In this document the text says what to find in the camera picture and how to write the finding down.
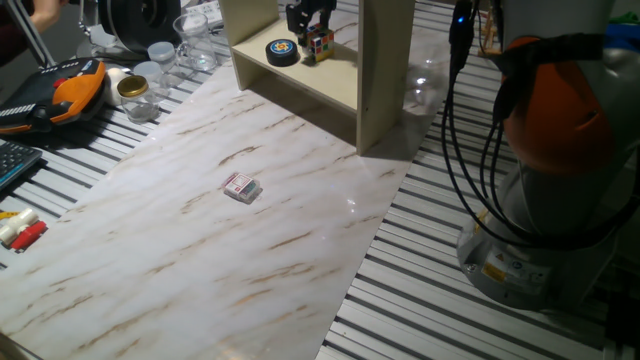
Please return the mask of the person's bare hand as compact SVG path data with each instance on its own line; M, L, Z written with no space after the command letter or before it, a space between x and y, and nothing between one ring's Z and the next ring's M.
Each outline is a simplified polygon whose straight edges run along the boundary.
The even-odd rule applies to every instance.
M31 22L39 33L43 33L59 20L61 9L68 0L33 0L32 3Z

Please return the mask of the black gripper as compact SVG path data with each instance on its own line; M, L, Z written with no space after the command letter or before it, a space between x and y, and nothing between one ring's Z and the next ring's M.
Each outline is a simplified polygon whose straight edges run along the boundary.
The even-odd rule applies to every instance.
M337 0L297 0L285 8L287 27L294 34L302 34L306 28L303 13L320 11L320 24L329 27L331 11L337 6Z

